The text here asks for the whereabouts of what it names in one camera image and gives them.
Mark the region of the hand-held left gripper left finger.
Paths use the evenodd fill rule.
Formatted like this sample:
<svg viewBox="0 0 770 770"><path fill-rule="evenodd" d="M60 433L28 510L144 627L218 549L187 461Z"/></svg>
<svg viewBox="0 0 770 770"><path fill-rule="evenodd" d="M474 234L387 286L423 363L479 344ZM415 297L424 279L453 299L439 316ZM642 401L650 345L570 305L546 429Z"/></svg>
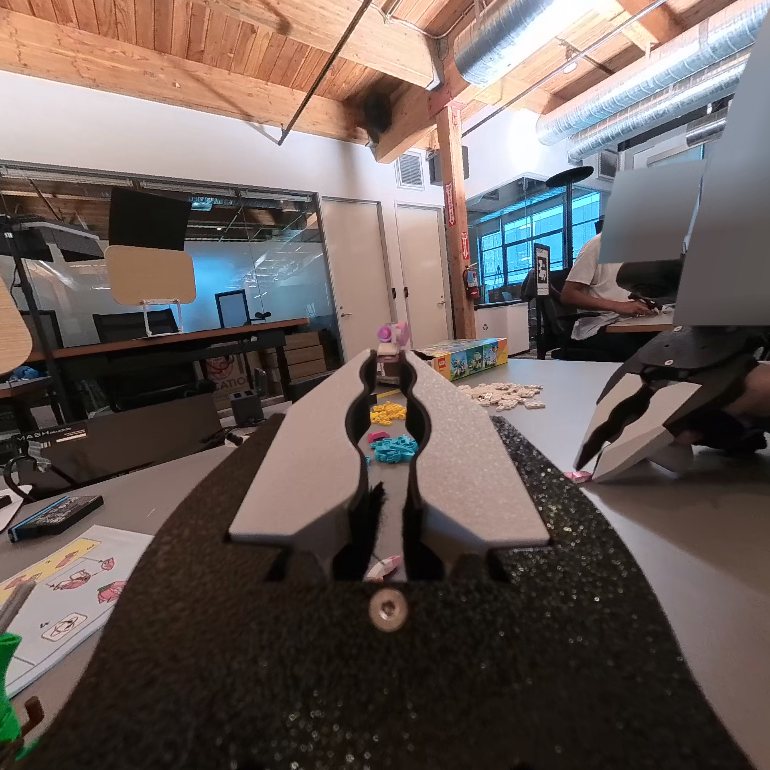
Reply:
<svg viewBox="0 0 770 770"><path fill-rule="evenodd" d="M229 527L231 541L312 553L331 576L369 488L359 441L376 377L377 354L363 350L292 405Z"/></svg>

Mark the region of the pink and purple lego model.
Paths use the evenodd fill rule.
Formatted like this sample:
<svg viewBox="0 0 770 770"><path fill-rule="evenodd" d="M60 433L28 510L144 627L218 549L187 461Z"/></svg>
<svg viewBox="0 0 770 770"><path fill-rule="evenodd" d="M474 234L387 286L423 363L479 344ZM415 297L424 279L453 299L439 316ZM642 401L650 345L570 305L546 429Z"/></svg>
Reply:
<svg viewBox="0 0 770 770"><path fill-rule="evenodd" d="M400 354L409 349L409 324L394 322L377 331L377 379L381 384L399 384Z"/></svg>

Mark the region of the lego instruction booklet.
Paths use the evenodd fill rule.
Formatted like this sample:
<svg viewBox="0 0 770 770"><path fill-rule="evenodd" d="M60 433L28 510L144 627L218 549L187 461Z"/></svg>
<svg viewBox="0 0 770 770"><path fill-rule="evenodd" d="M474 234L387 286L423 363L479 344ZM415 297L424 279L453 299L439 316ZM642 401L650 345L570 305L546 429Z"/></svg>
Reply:
<svg viewBox="0 0 770 770"><path fill-rule="evenodd" d="M93 525L2 581L2 604L21 582L36 581L8 630L22 638L5 680L11 698L105 625L152 539L151 534Z"/></svg>

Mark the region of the grey lego stick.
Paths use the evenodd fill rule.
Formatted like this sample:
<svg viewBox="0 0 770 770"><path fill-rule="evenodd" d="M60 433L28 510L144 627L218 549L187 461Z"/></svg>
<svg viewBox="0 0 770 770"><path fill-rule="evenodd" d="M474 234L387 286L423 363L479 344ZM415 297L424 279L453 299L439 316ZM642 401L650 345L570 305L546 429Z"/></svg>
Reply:
<svg viewBox="0 0 770 770"><path fill-rule="evenodd" d="M1 635L8 632L9 627L18 612L21 610L24 602L27 601L30 594L34 591L36 581L29 579L21 582L14 588L8 600L1 607Z"/></svg>

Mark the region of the green lego plant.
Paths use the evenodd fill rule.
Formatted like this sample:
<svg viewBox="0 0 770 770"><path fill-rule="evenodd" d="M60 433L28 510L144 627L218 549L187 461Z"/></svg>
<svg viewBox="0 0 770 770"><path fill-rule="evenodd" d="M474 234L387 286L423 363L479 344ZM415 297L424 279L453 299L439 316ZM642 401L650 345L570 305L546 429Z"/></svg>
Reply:
<svg viewBox="0 0 770 770"><path fill-rule="evenodd" d="M21 641L21 637L10 632L1 635L1 769L13 768L34 745L34 742L25 744L28 735L22 735L24 724L19 721L5 684L8 668Z"/></svg>

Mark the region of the person's right hand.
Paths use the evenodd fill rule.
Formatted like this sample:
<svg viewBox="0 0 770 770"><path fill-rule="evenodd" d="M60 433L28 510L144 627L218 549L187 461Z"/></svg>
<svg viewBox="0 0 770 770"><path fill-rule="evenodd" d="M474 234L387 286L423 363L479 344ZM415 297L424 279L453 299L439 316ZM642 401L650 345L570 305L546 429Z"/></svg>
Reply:
<svg viewBox="0 0 770 770"><path fill-rule="evenodd" d="M735 417L769 418L769 362L760 362L743 381L740 396L726 410Z"/></svg>

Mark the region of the small black charger dock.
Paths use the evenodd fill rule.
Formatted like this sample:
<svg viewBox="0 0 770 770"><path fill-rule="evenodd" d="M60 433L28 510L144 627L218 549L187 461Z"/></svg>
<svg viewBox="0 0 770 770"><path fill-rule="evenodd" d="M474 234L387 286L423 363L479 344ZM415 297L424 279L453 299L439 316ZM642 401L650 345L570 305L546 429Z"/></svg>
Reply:
<svg viewBox="0 0 770 770"><path fill-rule="evenodd" d="M256 390L242 390L229 395L235 424L239 428L254 427L265 419L262 397Z"/></svg>

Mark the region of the long brown wooden desk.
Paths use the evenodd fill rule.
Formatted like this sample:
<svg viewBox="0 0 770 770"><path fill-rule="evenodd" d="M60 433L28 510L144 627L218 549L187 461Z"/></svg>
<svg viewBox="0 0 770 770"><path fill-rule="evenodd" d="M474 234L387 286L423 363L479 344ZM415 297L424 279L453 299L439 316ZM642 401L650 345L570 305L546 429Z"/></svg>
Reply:
<svg viewBox="0 0 770 770"><path fill-rule="evenodd" d="M147 368L205 361L270 348L282 350L286 333L306 326L309 322L308 317L300 317L136 340L101 342L53 350L49 356L42 351L33 351L24 363L29 366L45 365L49 374L57 371L62 379L58 394L73 414L80 415L83 409L69 398L73 383L77 380L97 380L104 376L134 373Z"/></svg>

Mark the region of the white door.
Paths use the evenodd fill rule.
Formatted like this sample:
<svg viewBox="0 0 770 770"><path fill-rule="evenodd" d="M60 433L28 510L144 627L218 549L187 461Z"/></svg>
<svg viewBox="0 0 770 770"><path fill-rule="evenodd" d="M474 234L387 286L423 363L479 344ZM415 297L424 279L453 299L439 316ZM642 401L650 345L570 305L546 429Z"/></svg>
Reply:
<svg viewBox="0 0 770 770"><path fill-rule="evenodd" d="M426 207L396 206L403 295L416 349L450 337L439 213Z"/></svg>
<svg viewBox="0 0 770 770"><path fill-rule="evenodd" d="M391 321L386 260L376 203L322 200L322 227L346 360L378 344Z"/></svg>

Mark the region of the white panel stand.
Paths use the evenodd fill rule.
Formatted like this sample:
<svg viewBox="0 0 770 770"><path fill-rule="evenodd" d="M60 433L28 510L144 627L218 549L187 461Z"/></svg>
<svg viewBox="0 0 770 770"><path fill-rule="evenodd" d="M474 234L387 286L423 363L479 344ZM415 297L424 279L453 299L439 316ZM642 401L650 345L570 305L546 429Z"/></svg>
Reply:
<svg viewBox="0 0 770 770"><path fill-rule="evenodd" d="M141 300L143 322L146 336L169 336L183 330L181 322L181 303L179 300L154 298Z"/></svg>

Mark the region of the black floor lamp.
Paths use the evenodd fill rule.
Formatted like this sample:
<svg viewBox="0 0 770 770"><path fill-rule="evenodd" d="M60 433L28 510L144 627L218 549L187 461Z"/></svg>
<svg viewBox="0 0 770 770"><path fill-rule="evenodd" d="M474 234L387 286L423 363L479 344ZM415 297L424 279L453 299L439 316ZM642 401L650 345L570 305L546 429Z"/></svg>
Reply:
<svg viewBox="0 0 770 770"><path fill-rule="evenodd" d="M594 173L592 166L569 168L545 180L549 189L564 188L563 192L563 264L564 269L573 265L573 185L590 178Z"/></svg>

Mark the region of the black square panel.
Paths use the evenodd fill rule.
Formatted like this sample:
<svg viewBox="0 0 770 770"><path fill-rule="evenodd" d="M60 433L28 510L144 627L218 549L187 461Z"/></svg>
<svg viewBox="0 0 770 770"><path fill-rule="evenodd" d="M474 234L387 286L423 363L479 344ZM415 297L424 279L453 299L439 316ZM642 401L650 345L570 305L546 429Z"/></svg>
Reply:
<svg viewBox="0 0 770 770"><path fill-rule="evenodd" d="M109 245L183 251L191 203L128 188L111 188Z"/></svg>

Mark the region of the light wooden chair back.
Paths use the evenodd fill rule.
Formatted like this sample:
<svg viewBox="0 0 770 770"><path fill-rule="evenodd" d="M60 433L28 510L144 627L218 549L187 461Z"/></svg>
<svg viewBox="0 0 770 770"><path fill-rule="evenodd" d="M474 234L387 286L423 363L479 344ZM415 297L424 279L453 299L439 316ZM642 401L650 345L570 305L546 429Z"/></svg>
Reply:
<svg viewBox="0 0 770 770"><path fill-rule="evenodd" d="M8 287L1 280L1 375L23 365L31 353L31 334Z"/></svg>

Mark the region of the black metal ceiling rod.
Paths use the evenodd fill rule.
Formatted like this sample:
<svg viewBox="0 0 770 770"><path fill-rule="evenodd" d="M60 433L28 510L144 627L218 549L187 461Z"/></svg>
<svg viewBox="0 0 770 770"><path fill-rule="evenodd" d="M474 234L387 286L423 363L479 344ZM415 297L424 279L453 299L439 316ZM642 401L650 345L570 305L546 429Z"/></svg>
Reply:
<svg viewBox="0 0 770 770"><path fill-rule="evenodd" d="M366 14L367 10L372 5L372 3L373 1L362 2L361 6L357 9L356 13L353 15L351 22L347 25L344 33L340 37L340 40L337 42L334 49L330 53L326 63L322 67L322 70L320 71L318 76L315 78L312 86L310 87L308 92L305 94L302 102L298 106L297 110L294 112L287 126L283 128L281 136L278 139L277 146L282 146L284 144L284 141L291 133L298 119L303 115L304 110L308 106L313 96L316 94L316 91L320 88L322 81L326 77L327 73L330 71L333 63L336 62L344 46L348 43L349 39L351 38L351 35L356 30L356 27L360 24L363 16Z"/></svg>

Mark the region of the long silver air duct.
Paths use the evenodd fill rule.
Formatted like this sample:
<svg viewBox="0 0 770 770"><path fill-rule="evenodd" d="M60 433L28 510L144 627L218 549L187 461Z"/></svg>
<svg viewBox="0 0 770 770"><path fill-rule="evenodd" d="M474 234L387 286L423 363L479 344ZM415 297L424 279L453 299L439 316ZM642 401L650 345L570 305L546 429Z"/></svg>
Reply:
<svg viewBox="0 0 770 770"><path fill-rule="evenodd" d="M734 93L768 7L768 1L740 1L713 14L542 115L539 142L566 139L567 159L577 162Z"/></svg>

